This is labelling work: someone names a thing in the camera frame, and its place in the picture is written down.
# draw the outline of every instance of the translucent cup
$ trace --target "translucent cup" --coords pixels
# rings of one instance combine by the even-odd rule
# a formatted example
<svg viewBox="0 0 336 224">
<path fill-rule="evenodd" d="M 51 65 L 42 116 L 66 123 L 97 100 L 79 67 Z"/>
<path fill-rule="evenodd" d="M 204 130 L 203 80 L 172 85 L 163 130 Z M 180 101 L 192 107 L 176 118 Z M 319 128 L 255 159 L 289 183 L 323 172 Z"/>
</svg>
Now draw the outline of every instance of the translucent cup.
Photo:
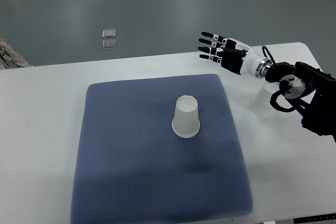
<svg viewBox="0 0 336 224">
<path fill-rule="evenodd" d="M 258 116 L 268 118 L 275 114 L 276 109 L 269 103 L 272 94 L 279 90 L 278 83 L 266 82 L 257 95 L 251 100 L 251 109 Z"/>
<path fill-rule="evenodd" d="M 199 122 L 197 100 L 191 95 L 178 98 L 172 122 L 175 134 L 183 138 L 193 137 L 200 130 Z"/>
</svg>

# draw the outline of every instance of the plastic cup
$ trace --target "plastic cup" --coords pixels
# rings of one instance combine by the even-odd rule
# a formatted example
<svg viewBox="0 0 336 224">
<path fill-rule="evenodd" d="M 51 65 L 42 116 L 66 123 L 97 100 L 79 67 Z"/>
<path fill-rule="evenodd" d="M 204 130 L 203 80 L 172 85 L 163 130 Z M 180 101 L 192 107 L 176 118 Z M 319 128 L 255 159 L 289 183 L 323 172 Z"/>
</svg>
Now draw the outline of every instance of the plastic cup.
<svg viewBox="0 0 336 224">
<path fill-rule="evenodd" d="M 200 130 L 199 122 L 197 100 L 191 95 L 178 98 L 172 122 L 175 134 L 183 138 L 193 137 Z"/>
<path fill-rule="evenodd" d="M 269 103 L 272 94 L 279 90 L 278 83 L 266 82 L 257 95 L 251 100 L 251 109 L 258 116 L 268 118 L 275 114 L 276 109 Z"/>
</svg>

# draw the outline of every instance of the blue cushion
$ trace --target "blue cushion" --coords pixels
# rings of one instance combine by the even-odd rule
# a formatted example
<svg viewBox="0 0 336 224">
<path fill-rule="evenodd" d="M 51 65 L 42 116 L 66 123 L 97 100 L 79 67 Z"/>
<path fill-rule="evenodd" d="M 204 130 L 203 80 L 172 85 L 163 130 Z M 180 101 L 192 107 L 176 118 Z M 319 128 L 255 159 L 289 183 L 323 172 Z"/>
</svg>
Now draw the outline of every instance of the blue cushion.
<svg viewBox="0 0 336 224">
<path fill-rule="evenodd" d="M 182 95 L 199 133 L 172 130 Z M 253 201 L 223 85 L 215 74 L 114 81 L 88 88 L 71 223 L 177 223 L 246 215 Z"/>
</svg>

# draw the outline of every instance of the gray floor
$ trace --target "gray floor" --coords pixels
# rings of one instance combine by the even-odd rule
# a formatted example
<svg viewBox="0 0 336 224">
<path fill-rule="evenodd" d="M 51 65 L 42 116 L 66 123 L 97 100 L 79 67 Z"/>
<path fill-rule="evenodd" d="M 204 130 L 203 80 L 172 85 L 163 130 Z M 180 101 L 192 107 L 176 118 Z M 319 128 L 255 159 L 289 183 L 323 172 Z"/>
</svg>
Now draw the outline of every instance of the gray floor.
<svg viewBox="0 0 336 224">
<path fill-rule="evenodd" d="M 335 14 L 336 0 L 0 0 L 0 35 L 35 66 L 197 51 L 202 31 L 302 42 L 336 77 Z M 116 49 L 102 50 L 106 28 Z"/>
</svg>

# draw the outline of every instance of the robotic hand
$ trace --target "robotic hand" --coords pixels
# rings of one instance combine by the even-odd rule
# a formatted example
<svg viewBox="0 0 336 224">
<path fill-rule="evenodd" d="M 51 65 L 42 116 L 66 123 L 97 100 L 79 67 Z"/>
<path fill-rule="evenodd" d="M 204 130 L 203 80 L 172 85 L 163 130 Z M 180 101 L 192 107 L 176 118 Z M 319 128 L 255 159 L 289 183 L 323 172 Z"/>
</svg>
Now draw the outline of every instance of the robotic hand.
<svg viewBox="0 0 336 224">
<path fill-rule="evenodd" d="M 264 56 L 257 55 L 252 47 L 231 38 L 202 32 L 203 36 L 218 42 L 199 39 L 210 47 L 199 47 L 199 51 L 210 55 L 200 55 L 236 74 L 250 74 L 256 78 L 265 78 L 268 82 L 278 82 L 279 90 L 270 99 L 270 104 L 278 111 L 297 110 L 302 115 L 302 127 L 318 135 L 332 135 L 336 141 L 336 79 L 306 63 L 275 63 L 269 50 L 263 46 Z M 302 97 L 314 92 L 310 103 Z M 285 109 L 277 103 L 283 95 L 291 104 Z"/>
</svg>

